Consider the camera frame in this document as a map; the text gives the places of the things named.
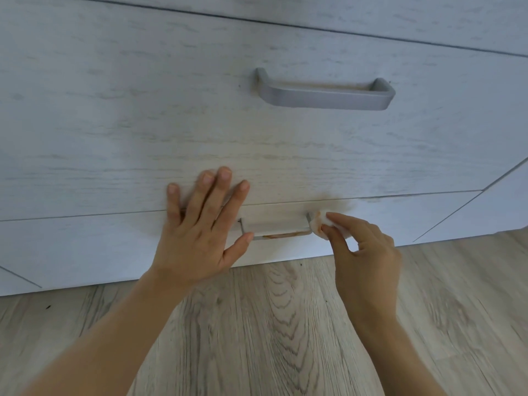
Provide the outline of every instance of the wooden floor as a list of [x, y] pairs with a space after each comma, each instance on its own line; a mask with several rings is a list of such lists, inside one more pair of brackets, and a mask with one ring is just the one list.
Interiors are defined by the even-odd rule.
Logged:
[[[399, 319], [450, 394], [528, 394], [528, 229], [402, 247]], [[232, 269], [172, 314], [130, 395], [377, 395], [331, 257]], [[0, 298], [13, 395], [133, 282]]]

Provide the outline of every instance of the cotton pad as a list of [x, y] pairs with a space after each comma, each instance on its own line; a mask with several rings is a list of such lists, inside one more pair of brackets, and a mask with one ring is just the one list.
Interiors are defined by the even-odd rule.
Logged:
[[325, 224], [328, 226], [336, 227], [341, 232], [341, 234], [343, 235], [345, 239], [349, 238], [351, 234], [342, 226], [334, 224], [332, 221], [330, 221], [330, 219], [326, 217], [327, 212], [329, 211], [320, 210], [320, 211], [310, 214], [310, 228], [312, 229], [312, 231], [320, 238], [324, 240], [328, 240], [327, 236], [321, 229], [321, 225]]

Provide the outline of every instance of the fingernail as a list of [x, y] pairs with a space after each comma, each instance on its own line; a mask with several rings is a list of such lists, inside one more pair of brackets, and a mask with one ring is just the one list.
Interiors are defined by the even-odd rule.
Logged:
[[231, 171], [228, 168], [223, 168], [220, 171], [220, 177], [224, 180], [227, 180], [231, 177]]
[[214, 176], [211, 175], [210, 172], [206, 172], [206, 173], [203, 174], [203, 179], [202, 179], [202, 181], [203, 181], [203, 183], [204, 183], [205, 185], [210, 185], [210, 184], [213, 183], [214, 179], [215, 179]]
[[177, 191], [178, 191], [178, 185], [176, 185], [175, 183], [171, 183], [168, 185], [169, 194], [176, 194]]
[[243, 180], [240, 184], [240, 190], [245, 192], [247, 189], [249, 189], [249, 182], [247, 180]]

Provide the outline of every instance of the dresser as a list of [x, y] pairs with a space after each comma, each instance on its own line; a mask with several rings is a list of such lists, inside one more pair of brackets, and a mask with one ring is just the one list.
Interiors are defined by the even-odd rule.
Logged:
[[[397, 245], [527, 225], [493, 224], [528, 195], [528, 0], [496, 2], [0, 0], [0, 266], [21, 280], [0, 294], [137, 279], [166, 184], [220, 165], [251, 182], [239, 218], [279, 232], [318, 209]], [[460, 225], [497, 189], [485, 230]], [[237, 264], [326, 254], [311, 234]]]

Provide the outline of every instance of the gray drawer handle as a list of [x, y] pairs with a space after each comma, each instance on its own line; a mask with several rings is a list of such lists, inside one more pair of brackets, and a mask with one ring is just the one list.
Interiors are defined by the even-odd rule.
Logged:
[[308, 214], [304, 218], [287, 222], [250, 224], [244, 218], [239, 222], [242, 233], [254, 233], [253, 240], [293, 238], [313, 233]]
[[380, 111], [389, 106], [396, 94], [382, 78], [377, 78], [370, 90], [283, 85], [269, 79], [264, 68], [257, 68], [257, 78], [261, 99], [273, 106]]

